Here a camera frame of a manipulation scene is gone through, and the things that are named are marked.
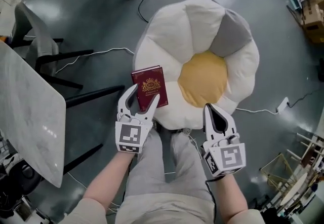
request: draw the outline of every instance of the black chair leg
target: black chair leg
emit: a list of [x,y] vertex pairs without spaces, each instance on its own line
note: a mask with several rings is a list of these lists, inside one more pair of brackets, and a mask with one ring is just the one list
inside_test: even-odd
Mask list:
[[64,166],[63,174],[68,173],[71,171],[74,167],[81,164],[84,160],[88,159],[90,156],[92,156],[96,151],[98,151],[100,148],[102,148],[103,144],[100,144],[98,146],[95,146],[94,148],[90,149],[88,152],[85,152],[82,156],[78,157],[77,159],[74,159],[72,162],[68,163]]
[[70,108],[76,105],[79,105],[81,103],[85,103],[87,101],[90,100],[94,100],[97,98],[100,98],[102,96],[117,92],[117,91],[122,91],[125,89],[124,85],[117,85],[117,86],[112,86],[109,88],[105,88],[105,89],[101,89],[98,91],[94,91],[94,92],[89,92],[89,93],[85,93],[85,94],[80,94],[71,98],[67,98],[65,99],[66,102],[66,108]]
[[17,47],[24,47],[24,46],[30,46],[31,42],[33,42],[33,40],[22,40],[18,43],[15,44],[10,44],[11,48],[17,48]]
[[52,84],[58,84],[58,85],[63,85],[67,87],[72,87],[76,89],[82,89],[83,85],[81,84],[76,84],[74,82],[70,82],[64,79],[56,78],[53,76],[48,76],[47,74],[40,73],[39,74],[46,82],[52,83]]
[[39,73],[41,71],[41,66],[46,63],[60,61],[63,59],[72,58],[76,56],[90,55],[92,53],[93,53],[93,49],[88,49],[88,50],[74,51],[68,53],[59,53],[58,55],[52,55],[52,56],[41,56],[36,60],[35,71]]
[[61,43],[63,42],[63,39],[53,39],[56,43]]

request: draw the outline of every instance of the plug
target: plug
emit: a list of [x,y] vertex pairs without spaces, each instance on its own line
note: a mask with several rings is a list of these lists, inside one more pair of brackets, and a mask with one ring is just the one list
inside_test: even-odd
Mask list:
[[280,114],[282,113],[282,111],[288,106],[289,104],[289,100],[286,97],[285,99],[283,99],[283,101],[280,103],[280,105],[277,108],[277,112]]

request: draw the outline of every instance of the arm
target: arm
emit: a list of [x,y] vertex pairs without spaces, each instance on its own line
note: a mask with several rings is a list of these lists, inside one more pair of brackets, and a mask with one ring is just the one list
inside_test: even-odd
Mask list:
[[114,199],[135,154],[118,152],[87,188],[83,198],[99,202],[105,209]]
[[248,210],[247,201],[232,174],[217,181],[216,189],[220,213],[225,223],[240,212]]

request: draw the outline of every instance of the gray floor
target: gray floor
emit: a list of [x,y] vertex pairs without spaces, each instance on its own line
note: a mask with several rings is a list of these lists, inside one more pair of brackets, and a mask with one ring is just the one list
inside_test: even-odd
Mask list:
[[[49,26],[54,38],[64,38],[62,51],[94,49],[103,51],[113,47],[134,49],[146,23],[137,14],[141,0],[25,0]],[[183,0],[146,0],[142,13],[149,19],[155,11],[167,4]],[[318,57],[322,48],[314,47],[305,39],[301,29],[286,9],[287,0],[216,0],[240,13],[250,24],[260,52],[253,94],[242,101],[241,108],[272,111],[284,97],[291,102],[320,87],[316,75]],[[59,73],[59,77],[84,84],[82,92],[116,84],[131,85],[132,56],[124,51],[80,58]],[[65,97],[75,90],[57,87]],[[273,116],[268,113],[250,114],[236,111],[233,117],[241,139],[247,148],[247,167],[236,174],[236,179],[247,198],[261,198],[271,193],[260,176],[259,168],[279,152],[296,147],[296,131],[314,131],[322,112],[323,90],[307,96],[294,108]],[[67,112],[65,162],[104,142],[101,151],[71,171],[84,185],[88,185],[116,152],[114,120],[116,95],[110,95]],[[198,144],[203,142],[201,131],[194,131]],[[173,170],[164,142],[165,169]],[[125,186],[122,185],[115,203],[120,204]],[[53,221],[59,221],[64,212],[70,212],[82,196],[84,188],[69,175],[64,176],[61,189],[46,182],[30,195]]]

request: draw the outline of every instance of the cardboard box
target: cardboard box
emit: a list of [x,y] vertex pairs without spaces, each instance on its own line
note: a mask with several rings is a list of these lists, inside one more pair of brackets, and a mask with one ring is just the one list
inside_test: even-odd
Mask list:
[[324,32],[323,34],[312,34],[312,35],[307,35],[309,40],[311,40],[313,43],[324,43]]
[[314,0],[321,10],[324,10],[324,0]]
[[313,0],[303,3],[301,26],[307,35],[324,34],[324,12]]

